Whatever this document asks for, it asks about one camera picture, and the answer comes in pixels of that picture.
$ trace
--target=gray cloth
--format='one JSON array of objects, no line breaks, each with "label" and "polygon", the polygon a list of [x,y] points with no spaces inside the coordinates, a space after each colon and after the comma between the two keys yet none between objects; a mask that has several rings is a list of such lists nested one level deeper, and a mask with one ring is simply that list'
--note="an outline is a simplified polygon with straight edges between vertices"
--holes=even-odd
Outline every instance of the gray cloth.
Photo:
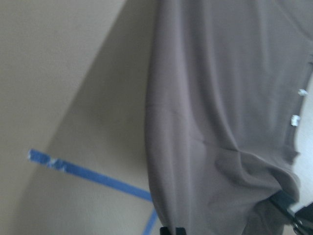
[{"label": "gray cloth", "polygon": [[281,234],[313,54],[313,1],[159,0],[146,100],[149,184],[164,226]]}]

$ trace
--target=blue painter's tape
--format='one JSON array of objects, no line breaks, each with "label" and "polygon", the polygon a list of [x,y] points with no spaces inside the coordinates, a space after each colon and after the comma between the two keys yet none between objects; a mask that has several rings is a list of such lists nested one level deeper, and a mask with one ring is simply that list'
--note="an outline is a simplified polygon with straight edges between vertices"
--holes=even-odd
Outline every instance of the blue painter's tape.
[{"label": "blue painter's tape", "polygon": [[142,235],[150,235],[150,233],[153,229],[153,226],[156,223],[156,220],[157,220],[157,212],[155,209],[153,209],[152,214],[148,220],[148,223],[147,223],[146,228],[143,231]]},{"label": "blue painter's tape", "polygon": [[49,168],[76,175],[152,202],[151,194],[148,191],[126,184],[109,176],[99,174],[81,166],[69,163],[67,161],[51,158],[49,155],[41,153],[37,150],[31,149],[29,151],[28,158],[33,162],[45,165]]}]

